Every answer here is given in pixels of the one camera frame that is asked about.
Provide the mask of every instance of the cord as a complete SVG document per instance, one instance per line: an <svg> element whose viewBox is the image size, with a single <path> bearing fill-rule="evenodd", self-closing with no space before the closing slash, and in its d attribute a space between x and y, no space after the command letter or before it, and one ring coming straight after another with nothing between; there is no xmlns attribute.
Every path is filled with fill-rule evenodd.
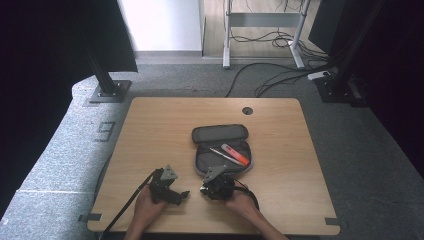
<svg viewBox="0 0 424 240"><path fill-rule="evenodd" d="M294 68L290 68L290 67L286 67L286 66L284 66L284 65L280 65L280 64L275 64L275 63L251 63L251 64L247 64L246 66L243 66L237 73L236 73L236 76L234 77L234 79L233 79L233 82L232 82L232 84L231 84L231 87L230 87L230 89L228 90L228 92L227 92L227 94L225 95L225 97L228 97L229 95L230 95L230 93L231 93L231 91L233 90L233 88L234 88L234 85L235 85L235 83L236 83L236 81L237 81L237 79L238 79L238 76L243 72L243 70L245 70L246 68L248 68L248 67L251 67L251 66L255 66L255 65L271 65L271 66L277 66L277 67L282 67L282 68L285 68L285 69L288 69L288 70L291 70L291 71L308 71L308 70L303 70L303 69L294 69Z"/></svg>
<svg viewBox="0 0 424 240"><path fill-rule="evenodd" d="M250 10L250 12L253 12L252 11L252 9L250 8L250 6L249 6L249 2L248 2L248 0L246 0L246 6L247 6L247 8Z"/></svg>
<svg viewBox="0 0 424 240"><path fill-rule="evenodd" d="M277 31L269 32L269 33L267 33L263 36L257 37L257 38L247 38L247 37L244 37L244 36L234 36L232 30L230 30L230 34L231 34L231 39L234 39L234 41L240 42L240 43L243 43L243 42L271 42L272 46L274 46L274 47L278 47L278 48L290 47L290 44L288 42L293 40L293 36L291 36L288 33L281 32L279 29L280 28L278 28ZM266 38L266 37L268 37L272 34L278 34L278 35L275 38L272 38L272 39L264 39L264 38ZM281 45L279 43L280 41L285 41L285 44ZM298 46L299 46L300 51L305 56L317 58L317 59L320 59L320 60L323 60L323 61L328 60L327 56L323 56L323 55L325 55L324 52L309 49L306 46L306 44L301 40L298 41Z"/></svg>
<svg viewBox="0 0 424 240"><path fill-rule="evenodd" d="M275 11L274 11L274 12L277 12L278 8L279 8L281 5L283 5L283 1L284 1L284 0L281 0L280 4L278 4L278 6L275 8Z"/></svg>
<svg viewBox="0 0 424 240"><path fill-rule="evenodd" d="M155 174L157 170L153 171L147 178L144 180L144 182L135 190L133 195L130 197L130 199L127 201L127 203L122 207L122 209L118 212L118 214L115 216L115 218L112 220L112 222L106 227L106 229L102 232L102 234L99 237L99 240L102 240L106 234L109 233L110 229L113 227L113 225L118 221L118 219L121 217L121 215L127 210L127 208L131 205L131 203L134 201L134 199L137 197L137 195L140 193L141 189L143 189L144 186L147 185L147 183L152 178L153 174Z"/></svg>
<svg viewBox="0 0 424 240"><path fill-rule="evenodd" d="M240 183L243 186L243 187L237 187L236 186L236 187L234 187L234 190L239 190L239 191L242 191L244 193L247 193L247 195L249 195L249 197L252 198L253 203L255 204L256 209L260 210L259 209L259 202L258 202L258 199L256 198L255 194L252 191L250 191L249 188L246 185L244 185L243 183L241 183L239 180L234 179L234 181Z"/></svg>
<svg viewBox="0 0 424 240"><path fill-rule="evenodd" d="M104 178L104 176L105 176L106 169L107 169L107 167L109 166L110 159L112 158L112 154L113 154L113 153L111 153L111 154L109 155L108 159L106 160L105 164L104 164L104 165L103 165L103 167L102 167L102 170L100 171L99 177L97 178L96 188L95 188L95 190L94 190L93 205L94 205L94 203L96 202L97 194L99 193L100 185L101 185L101 183L102 183L102 181L103 181L103 178Z"/></svg>
<svg viewBox="0 0 424 240"><path fill-rule="evenodd" d="M292 8L288 5L288 1L286 2L286 6L284 8L284 12L286 12L287 8L290 8L293 11L296 11L299 9L299 12L302 11L302 7L303 7L303 3L305 2L305 0L301 0L299 6L297 6L296 8Z"/></svg>

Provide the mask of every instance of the pouch lid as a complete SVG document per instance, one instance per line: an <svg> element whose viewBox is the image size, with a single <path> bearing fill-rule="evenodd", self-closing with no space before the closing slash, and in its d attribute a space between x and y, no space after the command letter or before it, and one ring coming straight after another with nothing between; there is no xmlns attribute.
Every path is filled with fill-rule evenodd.
<svg viewBox="0 0 424 240"><path fill-rule="evenodd" d="M194 143L246 139L247 128L242 124L203 126L193 129L191 137Z"/></svg>

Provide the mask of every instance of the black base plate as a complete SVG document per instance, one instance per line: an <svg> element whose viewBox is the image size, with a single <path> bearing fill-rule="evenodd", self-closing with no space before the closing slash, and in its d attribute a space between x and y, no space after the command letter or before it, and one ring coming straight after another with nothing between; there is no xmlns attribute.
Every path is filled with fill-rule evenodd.
<svg viewBox="0 0 424 240"><path fill-rule="evenodd" d="M115 84L114 93L104 93L98 85L91 96L90 103L121 103L125 94L131 86L130 80L113 80Z"/></svg>
<svg viewBox="0 0 424 240"><path fill-rule="evenodd" d="M354 93L350 87L345 92L333 91L335 81L332 77L323 77L314 80L321 100L325 103L349 103L352 107L368 107L365 99L358 93Z"/></svg>

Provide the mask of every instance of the white wall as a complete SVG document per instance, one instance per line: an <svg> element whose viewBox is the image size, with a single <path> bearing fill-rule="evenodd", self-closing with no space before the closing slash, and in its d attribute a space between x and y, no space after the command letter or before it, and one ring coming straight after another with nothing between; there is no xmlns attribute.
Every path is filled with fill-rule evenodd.
<svg viewBox="0 0 424 240"><path fill-rule="evenodd" d="M203 0L119 0L134 51L201 51Z"/></svg>

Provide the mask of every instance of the desk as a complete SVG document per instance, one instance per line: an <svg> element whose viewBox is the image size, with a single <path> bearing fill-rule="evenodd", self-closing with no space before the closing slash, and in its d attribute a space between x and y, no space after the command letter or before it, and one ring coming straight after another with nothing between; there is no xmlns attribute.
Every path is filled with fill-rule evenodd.
<svg viewBox="0 0 424 240"><path fill-rule="evenodd" d="M251 115L242 112L245 107ZM296 99L135 98L119 136L89 221L103 231L140 183L156 168L171 164L179 178L171 189L190 195L170 205L148 232L256 233L244 220L199 191L203 178L193 170L196 145L191 131L198 126L241 123L255 166L238 179L249 185L261 212L284 234L335 235L339 226ZM112 228L126 231L134 206Z"/></svg>

